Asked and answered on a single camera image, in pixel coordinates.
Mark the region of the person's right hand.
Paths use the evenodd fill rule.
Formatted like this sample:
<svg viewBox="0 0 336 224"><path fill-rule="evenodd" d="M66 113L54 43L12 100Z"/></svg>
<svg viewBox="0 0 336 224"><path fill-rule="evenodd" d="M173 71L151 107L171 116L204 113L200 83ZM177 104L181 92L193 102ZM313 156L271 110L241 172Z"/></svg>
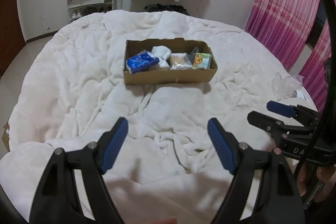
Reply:
<svg viewBox="0 0 336 224"><path fill-rule="evenodd" d="M314 198L315 202L322 202L327 199L330 192L333 190L335 185L335 165L323 167L320 166L317 168L316 173L317 178L324 183L321 190L317 193ZM306 194L306 167L305 165L301 168L297 178L297 187L300 196Z"/></svg>

